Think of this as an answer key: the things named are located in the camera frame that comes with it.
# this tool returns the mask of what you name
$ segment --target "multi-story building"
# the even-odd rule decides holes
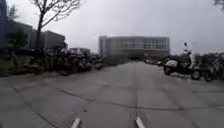
[[[37,31],[33,29],[32,26],[10,20],[7,20],[6,25],[7,25],[6,33],[10,33],[20,29],[27,36],[27,44],[23,48],[25,49],[36,48]],[[65,36],[51,31],[46,31],[41,33],[40,44],[38,46],[40,48],[44,48],[47,50],[54,50],[65,48],[67,47],[67,44],[65,43]]]
[[[70,48],[70,50],[75,54],[90,55],[90,49],[88,49],[88,48]]]
[[[43,32],[43,48],[45,49],[62,49],[66,47],[65,36],[46,31]]]
[[[7,14],[7,6],[5,0],[0,0],[0,47],[4,46],[5,22]]]
[[[30,48],[33,32],[32,26],[20,22],[15,22],[12,20],[7,20],[6,26],[7,26],[6,33],[22,30],[23,33],[26,35],[26,42],[27,42],[27,44],[23,48],[25,49]]]
[[[102,55],[167,56],[170,54],[168,37],[106,37],[99,38]]]

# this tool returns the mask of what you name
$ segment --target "sky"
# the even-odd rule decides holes
[[[30,0],[16,5],[18,21],[37,27],[38,9]],[[224,52],[224,12],[214,0],[82,0],[66,19],[44,30],[66,36],[69,47],[98,51],[98,37],[167,36],[171,53],[182,53],[187,42],[197,53]]]

